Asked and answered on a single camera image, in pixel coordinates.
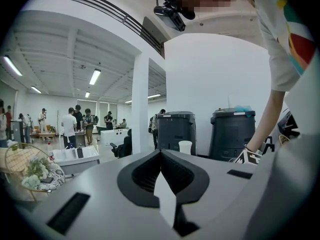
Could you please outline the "white flower bunch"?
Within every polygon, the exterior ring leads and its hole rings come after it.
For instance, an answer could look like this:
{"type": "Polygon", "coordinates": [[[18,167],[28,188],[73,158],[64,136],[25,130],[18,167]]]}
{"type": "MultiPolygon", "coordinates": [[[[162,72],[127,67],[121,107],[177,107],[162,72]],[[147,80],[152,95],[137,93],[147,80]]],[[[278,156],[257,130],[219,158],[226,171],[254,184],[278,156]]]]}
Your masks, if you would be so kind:
{"type": "Polygon", "coordinates": [[[21,184],[29,189],[41,190],[42,180],[49,175],[49,161],[47,158],[34,157],[26,167],[21,184]]]}

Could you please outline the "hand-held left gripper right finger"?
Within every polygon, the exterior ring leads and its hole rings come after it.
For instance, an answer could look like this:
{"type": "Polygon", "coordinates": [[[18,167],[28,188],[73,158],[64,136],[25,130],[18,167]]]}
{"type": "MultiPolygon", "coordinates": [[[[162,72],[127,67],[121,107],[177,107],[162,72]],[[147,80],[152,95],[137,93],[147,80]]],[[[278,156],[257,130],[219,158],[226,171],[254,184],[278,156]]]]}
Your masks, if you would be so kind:
{"type": "Polygon", "coordinates": [[[160,240],[259,240],[250,223],[267,185],[266,156],[250,165],[173,150],[159,155],[163,176],[178,186],[178,229],[162,227],[160,240]]]}

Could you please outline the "person's right forearm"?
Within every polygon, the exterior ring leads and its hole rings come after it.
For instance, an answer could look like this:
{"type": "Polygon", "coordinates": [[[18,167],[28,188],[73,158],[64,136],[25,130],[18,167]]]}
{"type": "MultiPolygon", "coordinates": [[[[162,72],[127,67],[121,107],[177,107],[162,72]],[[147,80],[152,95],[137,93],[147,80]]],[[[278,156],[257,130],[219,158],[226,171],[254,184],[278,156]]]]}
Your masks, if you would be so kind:
{"type": "Polygon", "coordinates": [[[285,92],[271,90],[258,127],[245,148],[255,153],[275,128],[280,117],[285,92]]]}

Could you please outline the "black office chair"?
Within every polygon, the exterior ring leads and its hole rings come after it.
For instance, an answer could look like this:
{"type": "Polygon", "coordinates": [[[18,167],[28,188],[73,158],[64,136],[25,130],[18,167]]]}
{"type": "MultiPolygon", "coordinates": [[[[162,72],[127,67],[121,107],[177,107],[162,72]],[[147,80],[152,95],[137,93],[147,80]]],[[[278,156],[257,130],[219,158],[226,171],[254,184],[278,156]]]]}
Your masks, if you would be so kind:
{"type": "Polygon", "coordinates": [[[110,143],[112,147],[111,151],[114,156],[118,159],[130,156],[132,154],[132,130],[129,129],[127,132],[127,136],[123,139],[123,144],[115,145],[114,143],[110,143]]]}

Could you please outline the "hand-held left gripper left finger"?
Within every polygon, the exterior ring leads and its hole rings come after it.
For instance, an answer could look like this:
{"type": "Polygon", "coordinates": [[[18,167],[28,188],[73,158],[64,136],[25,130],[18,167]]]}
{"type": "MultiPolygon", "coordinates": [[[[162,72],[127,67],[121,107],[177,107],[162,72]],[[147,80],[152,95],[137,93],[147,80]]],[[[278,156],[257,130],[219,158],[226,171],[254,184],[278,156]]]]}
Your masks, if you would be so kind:
{"type": "Polygon", "coordinates": [[[137,206],[118,188],[121,169],[146,156],[143,152],[90,167],[41,202],[34,219],[62,240],[180,240],[158,208],[137,206]],[[88,196],[87,202],[65,234],[56,232],[49,221],[76,194],[88,196]]]}

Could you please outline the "black balcony railing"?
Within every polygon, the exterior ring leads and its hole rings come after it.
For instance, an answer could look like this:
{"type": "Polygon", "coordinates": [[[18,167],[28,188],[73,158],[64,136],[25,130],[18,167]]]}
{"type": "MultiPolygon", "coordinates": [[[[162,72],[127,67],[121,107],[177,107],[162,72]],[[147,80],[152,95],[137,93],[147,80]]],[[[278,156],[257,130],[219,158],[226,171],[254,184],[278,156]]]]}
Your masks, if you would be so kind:
{"type": "Polygon", "coordinates": [[[165,56],[164,45],[130,14],[107,0],[70,0],[91,7],[120,22],[146,41],[159,55],[165,56]]]}

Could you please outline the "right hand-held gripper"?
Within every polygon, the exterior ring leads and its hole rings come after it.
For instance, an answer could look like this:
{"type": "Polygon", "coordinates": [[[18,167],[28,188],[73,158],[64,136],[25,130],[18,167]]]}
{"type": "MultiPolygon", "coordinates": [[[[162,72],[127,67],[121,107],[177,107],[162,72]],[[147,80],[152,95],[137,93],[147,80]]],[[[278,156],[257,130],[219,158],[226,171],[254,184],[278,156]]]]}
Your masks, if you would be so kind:
{"type": "Polygon", "coordinates": [[[258,165],[262,156],[260,154],[244,149],[236,158],[231,158],[230,163],[258,165]]]}

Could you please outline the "dark blue machine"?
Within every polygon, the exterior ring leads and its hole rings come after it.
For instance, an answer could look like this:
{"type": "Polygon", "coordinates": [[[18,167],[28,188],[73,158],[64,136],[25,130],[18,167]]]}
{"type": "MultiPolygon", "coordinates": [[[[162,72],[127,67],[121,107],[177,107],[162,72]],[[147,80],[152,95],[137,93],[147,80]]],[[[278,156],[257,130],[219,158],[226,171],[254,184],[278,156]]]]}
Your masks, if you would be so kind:
{"type": "Polygon", "coordinates": [[[224,162],[237,158],[255,133],[255,115],[253,110],[216,110],[210,118],[212,134],[208,158],[224,162]]]}
{"type": "Polygon", "coordinates": [[[196,149],[196,121],[190,111],[171,111],[158,115],[158,149],[179,152],[180,141],[192,143],[190,154],[197,155],[196,149]]]}

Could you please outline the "person's white patterned shirt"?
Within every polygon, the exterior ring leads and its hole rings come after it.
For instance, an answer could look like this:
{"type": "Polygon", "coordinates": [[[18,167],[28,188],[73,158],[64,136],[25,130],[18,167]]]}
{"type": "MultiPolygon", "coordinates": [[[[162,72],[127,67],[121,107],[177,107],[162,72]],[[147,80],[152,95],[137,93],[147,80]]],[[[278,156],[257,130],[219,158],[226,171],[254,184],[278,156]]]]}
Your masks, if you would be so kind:
{"type": "Polygon", "coordinates": [[[269,54],[271,89],[288,92],[309,69],[320,70],[320,50],[288,0],[254,0],[269,54]]]}

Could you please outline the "black and white patterned cushion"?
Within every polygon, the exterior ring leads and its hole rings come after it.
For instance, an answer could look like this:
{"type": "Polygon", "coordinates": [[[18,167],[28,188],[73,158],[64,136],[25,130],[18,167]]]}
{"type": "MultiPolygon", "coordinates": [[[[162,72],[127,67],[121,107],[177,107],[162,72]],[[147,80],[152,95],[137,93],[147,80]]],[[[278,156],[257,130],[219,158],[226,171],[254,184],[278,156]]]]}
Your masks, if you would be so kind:
{"type": "Polygon", "coordinates": [[[47,177],[54,178],[54,180],[50,184],[40,183],[38,186],[39,190],[55,191],[66,182],[65,173],[58,164],[54,162],[49,163],[47,171],[47,177]]]}

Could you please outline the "white vase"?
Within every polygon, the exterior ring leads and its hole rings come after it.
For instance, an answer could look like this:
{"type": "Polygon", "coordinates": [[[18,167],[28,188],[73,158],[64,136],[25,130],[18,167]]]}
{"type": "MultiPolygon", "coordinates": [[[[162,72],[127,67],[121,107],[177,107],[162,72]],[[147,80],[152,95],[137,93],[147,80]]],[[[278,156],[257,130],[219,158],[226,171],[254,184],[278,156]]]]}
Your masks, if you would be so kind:
{"type": "Polygon", "coordinates": [[[182,140],[178,143],[179,152],[187,155],[191,155],[192,142],[188,140],[182,140]]]}

